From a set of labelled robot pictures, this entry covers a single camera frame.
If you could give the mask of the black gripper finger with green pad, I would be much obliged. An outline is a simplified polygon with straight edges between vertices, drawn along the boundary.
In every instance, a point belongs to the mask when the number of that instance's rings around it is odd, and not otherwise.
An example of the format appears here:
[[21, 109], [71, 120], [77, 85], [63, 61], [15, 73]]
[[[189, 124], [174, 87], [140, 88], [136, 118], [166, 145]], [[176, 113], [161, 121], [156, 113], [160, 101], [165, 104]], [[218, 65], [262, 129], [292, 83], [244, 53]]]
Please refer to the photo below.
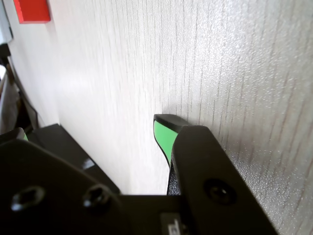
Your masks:
[[174, 170], [198, 235], [274, 235], [276, 230], [208, 127], [154, 115], [154, 137]]
[[125, 235], [128, 223], [103, 184], [24, 138], [0, 137], [3, 235]]

